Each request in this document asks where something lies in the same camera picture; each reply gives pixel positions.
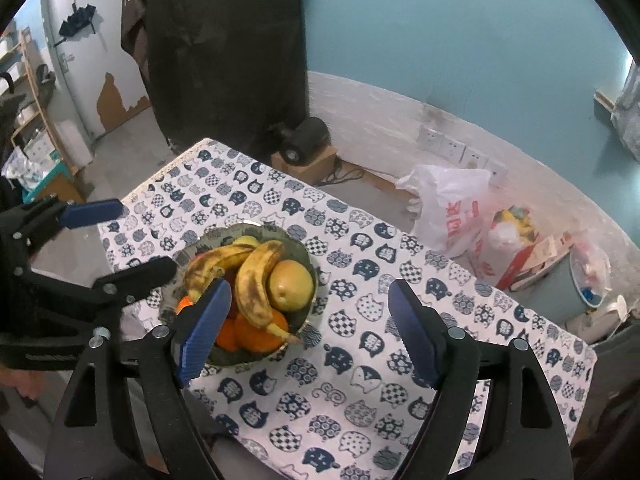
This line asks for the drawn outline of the person's hand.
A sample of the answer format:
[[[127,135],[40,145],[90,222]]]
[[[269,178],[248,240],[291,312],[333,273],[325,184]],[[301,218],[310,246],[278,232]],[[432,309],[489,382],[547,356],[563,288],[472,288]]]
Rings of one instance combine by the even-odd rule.
[[[52,389],[55,374],[41,370],[14,370],[1,365],[0,384],[2,387],[14,388],[23,398],[37,401]]]

